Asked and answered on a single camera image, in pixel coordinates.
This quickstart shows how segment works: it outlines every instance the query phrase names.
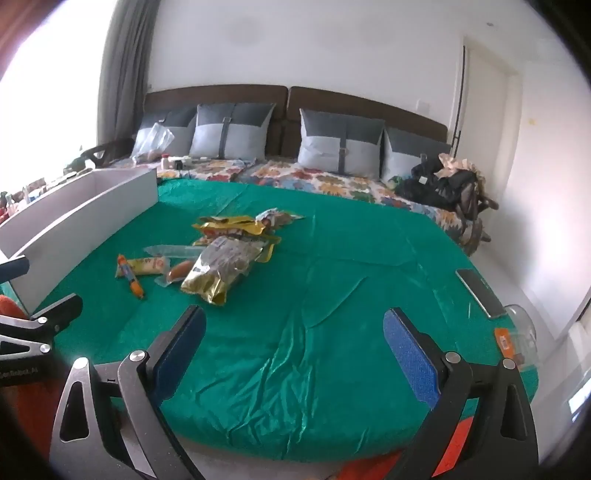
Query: white storage box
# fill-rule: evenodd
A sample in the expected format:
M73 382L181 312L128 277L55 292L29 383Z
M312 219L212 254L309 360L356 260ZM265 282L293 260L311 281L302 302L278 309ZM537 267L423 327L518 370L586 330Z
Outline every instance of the white storage box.
M0 225L0 261L25 255L31 264L10 282L27 313L89 253L157 202L156 170L93 170Z

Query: gray and white pillow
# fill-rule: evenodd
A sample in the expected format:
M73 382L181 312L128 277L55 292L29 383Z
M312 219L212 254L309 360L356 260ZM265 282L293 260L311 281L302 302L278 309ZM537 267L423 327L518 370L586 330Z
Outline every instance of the gray and white pillow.
M386 128L384 137L384 164L381 180L386 183L394 177L411 176L411 170L421 163L421 158L431 160L440 153L449 153L451 145L397 128Z
M193 133L195 131L197 107L189 106L174 110L145 113L142 123L135 137L134 150L131 156L135 156L154 124L160 124L168 128L174 135L174 140L166 148L164 153L172 157L184 157L189 154Z
M383 120L300 109L298 163L341 175L377 180Z
M190 155L263 160L274 107L274 103L199 105Z

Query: door frame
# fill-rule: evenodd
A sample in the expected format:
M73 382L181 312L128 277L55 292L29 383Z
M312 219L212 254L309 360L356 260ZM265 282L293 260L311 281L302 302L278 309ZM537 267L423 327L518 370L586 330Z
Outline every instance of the door frame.
M450 122L451 125L453 125L453 129L450 129L448 137L449 143L452 145L452 154L457 151L457 147L462 138L462 124L466 112L468 95L467 84L470 67L469 52L471 50L478 52L478 55L482 56L508 75L508 88L501 140L499 142L499 150L493 169L493 178L487 179L490 189L486 192L488 196L501 203L509 175L511 174L515 150L517 148L517 139L519 137L519 126L521 124L522 76L520 72L515 70L505 60L498 57L490 49L470 37L464 37L462 50L459 56L459 68L456 80L456 99L454 101L452 121Z

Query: green bedsheet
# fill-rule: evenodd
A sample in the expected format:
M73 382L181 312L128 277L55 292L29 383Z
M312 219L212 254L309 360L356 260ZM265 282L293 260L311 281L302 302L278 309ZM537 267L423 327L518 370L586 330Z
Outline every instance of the green bedsheet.
M493 329L455 275L472 264L429 218L254 185L172 180L160 202L92 252L46 299L83 297L84 311L57 337L73 359L122 359L146 348L187 305L202 305L207 332L176 395L162 410L174 431L197 442L274 459L337 460L404 446L427 414L382 333L399 306L442 350L468 361L500 358ZM280 231L267 264L214 307L178 285L141 279L139 301L114 280L118 253L142 257L154 244L189 244L202 215L256 215L271 208L306 218ZM530 398L536 371L523 374ZM465 416L475 410L469 404Z

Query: white door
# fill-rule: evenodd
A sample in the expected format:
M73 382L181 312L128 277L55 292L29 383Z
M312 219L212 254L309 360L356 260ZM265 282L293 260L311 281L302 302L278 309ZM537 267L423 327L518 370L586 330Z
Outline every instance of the white door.
M503 134L509 73L487 52L466 47L466 77L456 158L467 158L486 178L485 190L498 191L495 164Z

